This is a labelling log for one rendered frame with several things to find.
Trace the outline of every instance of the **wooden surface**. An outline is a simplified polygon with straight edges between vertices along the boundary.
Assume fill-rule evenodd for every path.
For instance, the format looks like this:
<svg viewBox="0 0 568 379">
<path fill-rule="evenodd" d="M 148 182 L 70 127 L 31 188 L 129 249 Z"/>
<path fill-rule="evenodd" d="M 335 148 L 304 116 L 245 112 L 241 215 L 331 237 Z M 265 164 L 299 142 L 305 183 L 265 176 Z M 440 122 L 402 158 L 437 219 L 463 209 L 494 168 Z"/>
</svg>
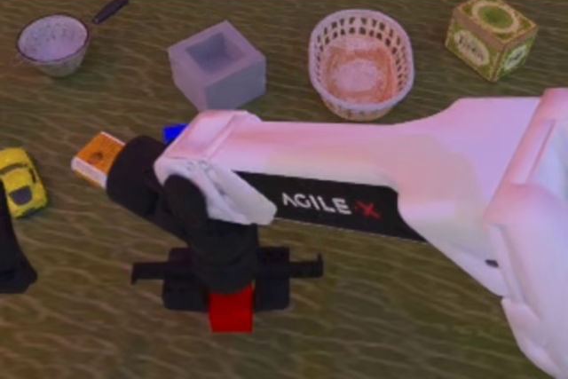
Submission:
<svg viewBox="0 0 568 379">
<path fill-rule="evenodd" d="M 486 83 L 443 48 L 461 0 L 132 0 L 96 29 L 82 70 L 52 80 L 11 65 L 20 26 L 54 11 L 89 17 L 106 0 L 0 0 L 0 141 L 36 159 L 51 205 L 16 231 L 39 272 L 0 296 L 3 379 L 539 379 L 499 299 L 428 245 L 278 222 L 264 243 L 321 252 L 320 280 L 293 284 L 287 311 L 257 316 L 252 335 L 213 336 L 207 316 L 168 312 L 160 285 L 129 283 L 130 264 L 179 243 L 70 171 L 105 130 L 156 138 L 191 120 L 165 48 L 229 19 L 268 59 L 268 92 L 247 105 L 266 120 L 338 121 L 310 86 L 306 45 L 327 13 L 375 8 L 411 37 L 416 81 L 383 122 L 434 114 L 463 96 L 539 96 L 567 85 L 568 0 L 510 0 L 540 24 L 523 70 Z"/>
</svg>

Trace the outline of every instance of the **green and yellow box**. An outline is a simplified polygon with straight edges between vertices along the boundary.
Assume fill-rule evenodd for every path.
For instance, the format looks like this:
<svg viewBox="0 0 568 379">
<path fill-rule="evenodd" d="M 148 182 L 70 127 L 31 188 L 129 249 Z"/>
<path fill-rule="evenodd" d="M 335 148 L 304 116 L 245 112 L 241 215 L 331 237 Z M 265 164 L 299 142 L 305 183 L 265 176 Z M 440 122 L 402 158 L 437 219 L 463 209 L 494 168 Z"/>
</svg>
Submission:
<svg viewBox="0 0 568 379">
<path fill-rule="evenodd" d="M 454 9 L 446 48 L 490 82 L 523 66 L 537 26 L 503 0 L 469 0 Z"/>
</svg>

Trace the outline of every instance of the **blue block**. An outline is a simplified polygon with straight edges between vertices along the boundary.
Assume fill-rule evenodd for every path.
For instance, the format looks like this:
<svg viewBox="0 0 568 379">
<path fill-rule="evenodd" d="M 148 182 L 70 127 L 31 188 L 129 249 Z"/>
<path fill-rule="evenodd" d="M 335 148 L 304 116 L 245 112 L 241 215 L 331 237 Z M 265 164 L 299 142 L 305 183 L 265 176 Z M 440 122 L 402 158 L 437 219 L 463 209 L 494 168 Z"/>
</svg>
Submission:
<svg viewBox="0 0 568 379">
<path fill-rule="evenodd" d="M 164 144 L 169 144 L 185 129 L 189 123 L 172 124 L 164 126 L 162 130 L 162 141 Z"/>
</svg>

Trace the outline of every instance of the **woven basket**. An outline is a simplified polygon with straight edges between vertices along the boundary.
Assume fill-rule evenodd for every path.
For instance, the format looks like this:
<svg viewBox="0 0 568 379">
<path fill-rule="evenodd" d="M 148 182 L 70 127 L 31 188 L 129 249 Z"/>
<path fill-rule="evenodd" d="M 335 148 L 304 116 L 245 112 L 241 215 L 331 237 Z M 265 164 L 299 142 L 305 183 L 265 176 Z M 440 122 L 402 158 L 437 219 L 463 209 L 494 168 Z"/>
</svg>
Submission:
<svg viewBox="0 0 568 379">
<path fill-rule="evenodd" d="M 344 10 L 320 21 L 310 37 L 309 67 L 327 108 L 353 121 L 387 114 L 414 82 L 408 35 L 376 11 Z"/>
<path fill-rule="evenodd" d="M 87 26 L 66 14 L 48 15 L 27 24 L 16 47 L 20 58 L 47 75 L 73 74 L 83 63 L 90 41 Z"/>
</svg>

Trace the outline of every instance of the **basket rim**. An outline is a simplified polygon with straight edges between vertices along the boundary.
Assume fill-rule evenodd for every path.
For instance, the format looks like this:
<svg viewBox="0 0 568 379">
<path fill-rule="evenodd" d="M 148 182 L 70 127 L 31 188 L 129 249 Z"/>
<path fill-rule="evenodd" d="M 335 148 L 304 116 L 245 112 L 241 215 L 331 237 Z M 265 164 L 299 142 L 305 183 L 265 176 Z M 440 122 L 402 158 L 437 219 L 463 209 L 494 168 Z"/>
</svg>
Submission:
<svg viewBox="0 0 568 379">
<path fill-rule="evenodd" d="M 20 39 L 21 37 L 24 35 L 24 31 L 26 31 L 26 29 L 30 28 L 32 25 L 36 24 L 37 21 L 40 20 L 45 20 L 46 18 L 52 18 L 52 17 L 65 17 L 65 18 L 70 18 L 72 20 L 77 21 L 79 24 L 81 24 L 83 26 L 83 28 L 86 30 L 87 32 L 87 36 L 85 37 L 85 40 L 83 41 L 83 44 L 81 45 L 81 47 L 79 49 L 77 49 L 75 52 L 70 53 L 69 55 L 66 55 L 65 57 L 62 58 L 58 58 L 58 59 L 53 59 L 50 61 L 43 61 L 40 59 L 35 59 L 32 57 L 29 57 L 28 55 L 26 55 L 24 52 L 21 51 L 20 48 Z M 74 15 L 71 15 L 70 13 L 64 13 L 64 12 L 55 12 L 55 13 L 47 13 L 45 15 L 42 15 L 40 17 L 34 18 L 33 20 L 28 21 L 24 26 L 21 27 L 20 31 L 18 32 L 18 35 L 16 36 L 16 52 L 18 53 L 18 55 L 20 55 L 23 59 L 31 62 L 31 63 L 35 63 L 38 65 L 42 65 L 42 66 L 46 66 L 46 65 L 51 65 L 51 64 L 59 64 L 60 62 L 64 62 L 68 59 L 71 59 L 72 57 L 74 57 L 79 51 L 82 51 L 83 49 L 85 49 L 85 47 L 89 44 L 89 41 L 91 40 L 91 29 L 89 28 L 89 26 L 80 18 L 77 18 Z"/>
<path fill-rule="evenodd" d="M 405 86 L 402 90 L 398 91 L 397 95 L 387 99 L 382 102 L 376 103 L 356 103 L 345 101 L 343 99 L 339 99 L 333 94 L 331 94 L 323 85 L 318 81 L 316 78 L 316 71 L 315 71 L 315 63 L 316 63 L 316 41 L 317 36 L 321 34 L 324 27 L 326 27 L 331 21 L 338 20 L 342 17 L 350 16 L 350 15 L 368 15 L 371 19 L 373 17 L 380 18 L 381 20 L 387 21 L 391 26 L 393 26 L 402 36 L 402 44 L 406 50 L 406 58 L 408 61 L 408 79 L 406 80 Z M 384 109 L 388 107 L 392 107 L 398 104 L 412 89 L 414 84 L 414 55 L 412 44 L 410 42 L 410 37 L 408 33 L 402 28 L 402 26 L 390 16 L 379 12 L 373 11 L 370 9 L 342 9 L 341 11 L 332 12 L 322 20 L 318 22 L 318 24 L 313 28 L 310 34 L 310 43 L 308 47 L 308 69 L 310 74 L 310 82 L 314 89 L 318 92 L 318 94 L 327 99 L 329 102 L 335 104 L 338 107 L 342 107 L 348 110 L 378 110 Z"/>
</svg>

